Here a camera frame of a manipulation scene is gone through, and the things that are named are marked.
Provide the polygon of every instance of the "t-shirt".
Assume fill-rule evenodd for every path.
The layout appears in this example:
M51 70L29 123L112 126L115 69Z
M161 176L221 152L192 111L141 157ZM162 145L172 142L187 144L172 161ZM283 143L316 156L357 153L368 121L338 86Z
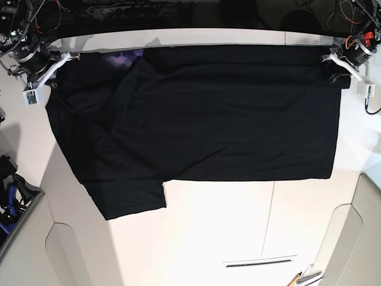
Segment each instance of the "t-shirt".
M320 46L150 48L129 67L82 54L46 106L106 219L166 207L163 182L330 177L341 89Z

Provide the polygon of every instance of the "white table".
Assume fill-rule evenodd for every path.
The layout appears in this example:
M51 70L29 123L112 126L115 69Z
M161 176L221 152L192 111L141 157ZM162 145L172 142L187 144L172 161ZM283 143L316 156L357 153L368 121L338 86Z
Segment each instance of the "white table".
M320 45L330 43L330 38L262 30L174 29L83 36L55 46L107 52L221 43ZM17 154L20 174L29 182L39 185L42 181L54 221L70 225L76 233L93 285L268 285L268 280L271 285L287 285L297 272L314 263L334 210L352 201L368 159L381 161L373 152L372 139L381 132L381 118L366 115L353 81L342 93L330 179L173 181L165 184L166 209L106 222L73 176L51 133L45 109L26 108L21 86L4 72L0 72L0 86L0 107L6 112L0 147ZM335 229L340 229L346 212L336 214ZM332 236L331 245L337 236ZM279 266L222 267L223 261L289 255L297 259ZM329 260L329 251L324 255Z

